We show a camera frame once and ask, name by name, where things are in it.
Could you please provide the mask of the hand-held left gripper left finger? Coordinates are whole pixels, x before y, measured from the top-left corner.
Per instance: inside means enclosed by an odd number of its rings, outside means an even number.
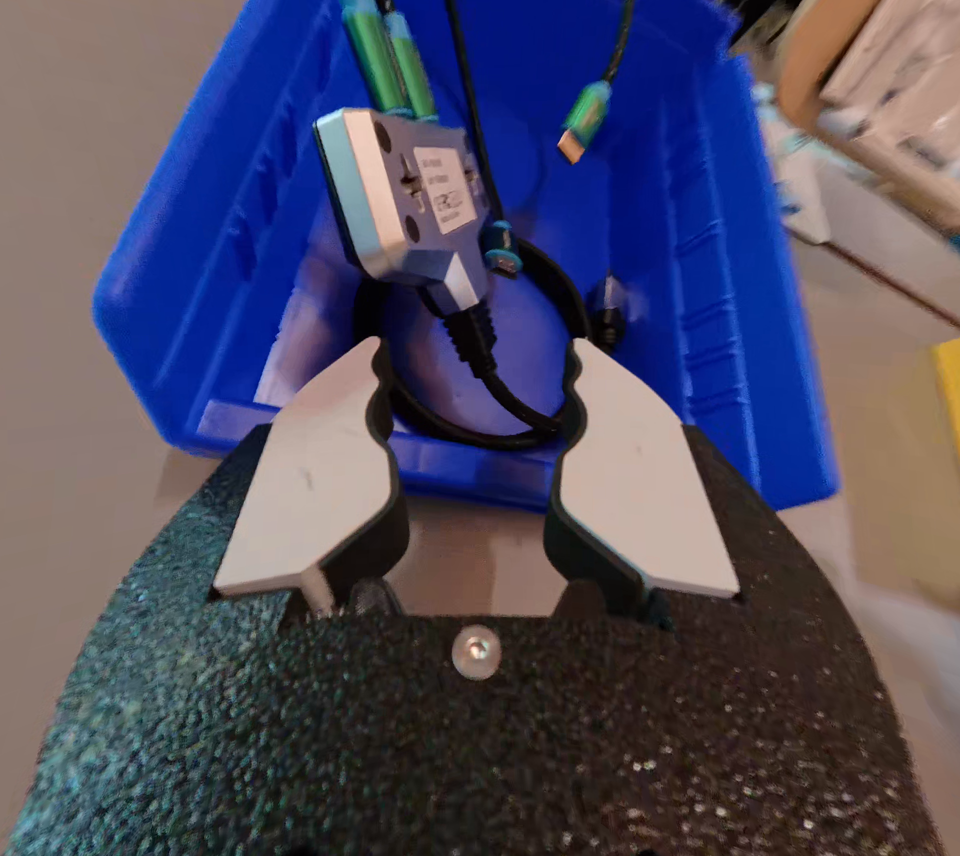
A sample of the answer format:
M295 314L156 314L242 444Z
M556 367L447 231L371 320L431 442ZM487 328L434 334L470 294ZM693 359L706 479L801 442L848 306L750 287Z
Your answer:
M371 336L273 418L212 581L217 598L293 590L330 615L403 558L410 519L385 342Z

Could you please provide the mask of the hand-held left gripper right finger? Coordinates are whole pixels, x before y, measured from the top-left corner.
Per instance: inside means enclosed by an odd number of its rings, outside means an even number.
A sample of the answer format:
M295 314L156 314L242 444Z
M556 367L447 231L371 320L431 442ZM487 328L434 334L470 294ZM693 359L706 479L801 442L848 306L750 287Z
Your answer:
M668 592L741 593L688 427L639 377L577 337L563 372L562 447L543 528L567 582L556 614L665 625Z

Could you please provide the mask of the blue plastic bin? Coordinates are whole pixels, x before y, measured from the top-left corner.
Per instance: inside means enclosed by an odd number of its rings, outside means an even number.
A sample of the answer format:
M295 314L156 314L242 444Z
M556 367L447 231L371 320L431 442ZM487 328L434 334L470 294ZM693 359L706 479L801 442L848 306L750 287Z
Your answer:
M626 293L615 360L782 511L839 489L830 422L746 61L713 0L636 0L599 136L556 144L621 0L456 0L494 182L522 240ZM163 440L229 453L354 343L314 138L368 104L338 0L248 0L94 289Z

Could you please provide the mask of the grey usb hub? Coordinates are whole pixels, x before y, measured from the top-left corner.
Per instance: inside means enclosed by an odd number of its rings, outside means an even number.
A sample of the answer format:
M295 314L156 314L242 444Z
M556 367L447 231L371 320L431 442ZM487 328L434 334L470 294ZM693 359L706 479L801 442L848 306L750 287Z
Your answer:
M366 277L425 292L435 315L489 291L490 205L462 128L342 108L313 126L346 256Z

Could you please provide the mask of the yellow plastic bin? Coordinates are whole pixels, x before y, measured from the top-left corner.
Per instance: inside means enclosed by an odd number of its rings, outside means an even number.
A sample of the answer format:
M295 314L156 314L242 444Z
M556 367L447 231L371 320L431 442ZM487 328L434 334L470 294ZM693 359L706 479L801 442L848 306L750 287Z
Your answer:
M959 338L937 344L932 348L931 354L954 451L956 456L959 456Z

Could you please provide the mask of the printed instruction sheet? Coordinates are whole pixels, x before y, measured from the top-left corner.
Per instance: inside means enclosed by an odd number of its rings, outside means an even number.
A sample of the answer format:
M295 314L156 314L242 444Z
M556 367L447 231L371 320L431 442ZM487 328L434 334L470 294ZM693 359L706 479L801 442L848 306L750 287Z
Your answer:
M880 0L821 98L826 129L958 181L959 0Z

